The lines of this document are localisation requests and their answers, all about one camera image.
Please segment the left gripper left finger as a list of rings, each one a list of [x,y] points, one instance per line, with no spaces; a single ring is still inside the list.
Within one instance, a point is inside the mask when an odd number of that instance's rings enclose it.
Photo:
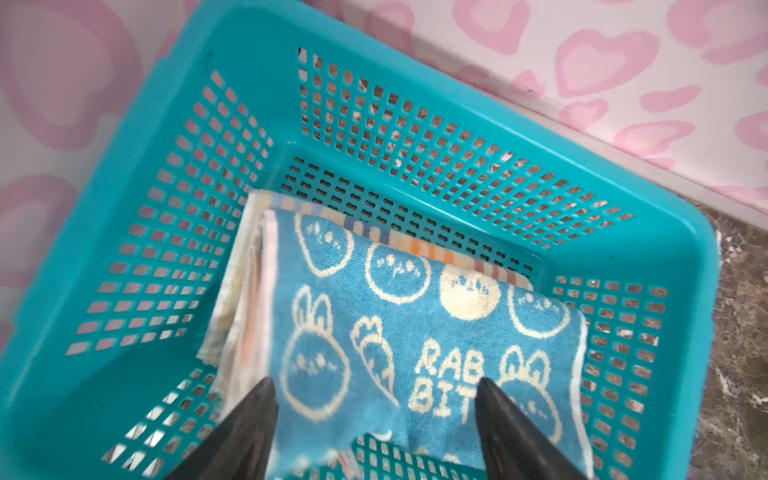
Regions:
[[[264,479],[278,411],[276,387],[267,377],[166,479]]]

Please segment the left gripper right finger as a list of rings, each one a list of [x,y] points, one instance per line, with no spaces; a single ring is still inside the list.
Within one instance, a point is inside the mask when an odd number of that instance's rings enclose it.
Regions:
[[[489,479],[586,479],[487,377],[477,386],[475,418]]]

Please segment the cream rabbit lettered towel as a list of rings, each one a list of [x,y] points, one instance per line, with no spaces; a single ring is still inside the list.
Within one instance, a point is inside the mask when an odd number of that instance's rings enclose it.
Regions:
[[[257,237],[255,221],[263,211],[269,209],[295,211],[301,214],[326,218],[357,235],[396,250],[415,253],[431,260],[438,260],[464,269],[474,270],[496,280],[527,290],[533,288],[532,283],[525,275],[494,265],[488,261],[475,259],[466,254],[458,253],[434,245],[426,240],[413,238],[385,227],[375,227],[328,207],[305,200],[268,190],[254,190],[248,195],[244,210],[239,215],[239,225],[236,228],[229,261],[205,338],[197,353],[197,358],[206,365],[216,366],[219,364],[229,330],[234,323],[235,313],[242,292],[246,276],[247,255],[253,241]]]

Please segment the blue patterned towel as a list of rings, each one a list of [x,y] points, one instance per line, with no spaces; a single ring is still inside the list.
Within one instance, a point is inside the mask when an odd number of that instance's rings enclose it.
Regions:
[[[262,307],[280,405],[274,475],[318,465],[363,434],[479,468],[483,378],[593,474],[580,311],[324,218],[270,210],[263,226]]]

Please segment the orange bear pattern towel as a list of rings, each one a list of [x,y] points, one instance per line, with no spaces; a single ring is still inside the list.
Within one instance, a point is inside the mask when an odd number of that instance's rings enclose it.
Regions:
[[[225,277],[225,299],[233,311],[218,364],[214,389],[224,420],[256,384],[270,375],[277,286],[276,214],[259,212],[238,231]]]

